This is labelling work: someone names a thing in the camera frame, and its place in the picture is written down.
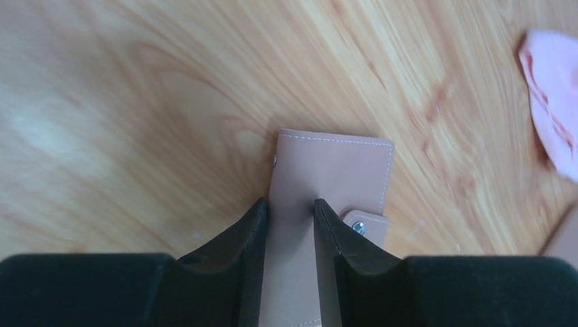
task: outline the stitched edge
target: stitched edge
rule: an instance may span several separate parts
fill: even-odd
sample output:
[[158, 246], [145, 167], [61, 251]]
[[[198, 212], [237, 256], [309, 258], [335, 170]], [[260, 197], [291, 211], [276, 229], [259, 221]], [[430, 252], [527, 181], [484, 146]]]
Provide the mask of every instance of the stitched edge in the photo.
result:
[[298, 138], [298, 139], [302, 139], [302, 140], [315, 140], [315, 141], [329, 141], [329, 142], [342, 142], [342, 143], [351, 143], [351, 144], [366, 144], [366, 145], [377, 145], [377, 146], [387, 146], [389, 147], [389, 154], [388, 154], [388, 159], [387, 159], [387, 167], [385, 170], [385, 181], [383, 182], [383, 188], [381, 191], [381, 201], [380, 201], [380, 207], [378, 209], [378, 212], [383, 215], [383, 210], [385, 209], [385, 189], [387, 186], [387, 182], [389, 181], [389, 170], [391, 169], [391, 157], [393, 154], [393, 148], [391, 146], [391, 144], [388, 143], [373, 143], [373, 142], [359, 142], [359, 141], [347, 141], [347, 140], [335, 140], [332, 138], [308, 138], [306, 136], [294, 136], [294, 135], [288, 135], [288, 134], [279, 134], [279, 136], [286, 136], [288, 138]]
[[[392, 147], [391, 144], [388, 143], [377, 143], [377, 142], [360, 142], [360, 141], [347, 141], [347, 140], [335, 140], [332, 138], [308, 138], [306, 136], [295, 136], [295, 135], [288, 135], [288, 134], [279, 134], [279, 136], [285, 136], [287, 138], [298, 138], [298, 139], [302, 139], [302, 140], [315, 140], [315, 141], [329, 141], [329, 142], [340, 142], [340, 143], [350, 143], [350, 144], [366, 144], [366, 145], [376, 145], [376, 146], [387, 146], [389, 147], [389, 154], [388, 154], [388, 159], [387, 159], [387, 168], [385, 170], [385, 181], [383, 182], [383, 188], [382, 188], [382, 192], [381, 192], [381, 201], [380, 201], [380, 208], [379, 208], [379, 212], [381, 214], [383, 214], [383, 206], [384, 206], [384, 200], [385, 200], [385, 188], [387, 186], [387, 182], [389, 180], [389, 170], [391, 169], [391, 155], [392, 155]], [[370, 217], [365, 217], [365, 216], [361, 216], [361, 215], [354, 215], [353, 217], [351, 217], [347, 223], [349, 223], [351, 221], [351, 219], [355, 218], [355, 217], [363, 217], [369, 220], [373, 220], [373, 221], [377, 221], [380, 223], [385, 223], [385, 221], [380, 221], [374, 218], [370, 218]], [[301, 326], [305, 326], [305, 325], [309, 325], [309, 324], [313, 324], [314, 322], [319, 322], [321, 321], [321, 319], [315, 319], [312, 320], [310, 322], [304, 322], [302, 324], [297, 324], [297, 325], [291, 325], [289, 327], [301, 327]]]

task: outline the wooden table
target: wooden table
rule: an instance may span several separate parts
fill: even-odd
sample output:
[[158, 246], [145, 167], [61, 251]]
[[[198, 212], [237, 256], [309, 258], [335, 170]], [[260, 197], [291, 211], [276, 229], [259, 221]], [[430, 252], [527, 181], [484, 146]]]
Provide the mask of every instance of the wooden table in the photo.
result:
[[384, 248], [536, 253], [578, 196], [517, 60], [578, 1], [0, 5], [0, 258], [183, 255], [265, 196], [279, 128], [396, 143]]

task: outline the silver button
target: silver button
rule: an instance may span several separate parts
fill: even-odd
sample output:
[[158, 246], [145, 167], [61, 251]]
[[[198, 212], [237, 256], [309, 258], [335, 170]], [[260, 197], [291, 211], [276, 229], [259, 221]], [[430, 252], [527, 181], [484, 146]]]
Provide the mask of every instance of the silver button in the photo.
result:
[[356, 231], [360, 235], [365, 234], [365, 224], [361, 221], [354, 223], [352, 228], [354, 231]]

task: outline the pink cloth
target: pink cloth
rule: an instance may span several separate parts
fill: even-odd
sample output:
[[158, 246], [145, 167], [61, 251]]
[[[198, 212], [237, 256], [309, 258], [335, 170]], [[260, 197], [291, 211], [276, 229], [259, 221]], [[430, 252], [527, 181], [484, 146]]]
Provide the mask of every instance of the pink cloth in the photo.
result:
[[558, 173], [578, 182], [578, 40], [529, 31], [519, 56], [538, 136]]

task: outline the wooden surface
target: wooden surface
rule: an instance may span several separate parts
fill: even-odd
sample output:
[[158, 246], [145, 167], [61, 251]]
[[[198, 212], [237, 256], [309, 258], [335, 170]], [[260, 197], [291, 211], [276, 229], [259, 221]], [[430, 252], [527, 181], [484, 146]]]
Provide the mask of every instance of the wooden surface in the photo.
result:
[[516, 47], [578, 1], [0, 1], [0, 258], [183, 255], [267, 194], [281, 127], [396, 143], [384, 247], [536, 253], [578, 187]]

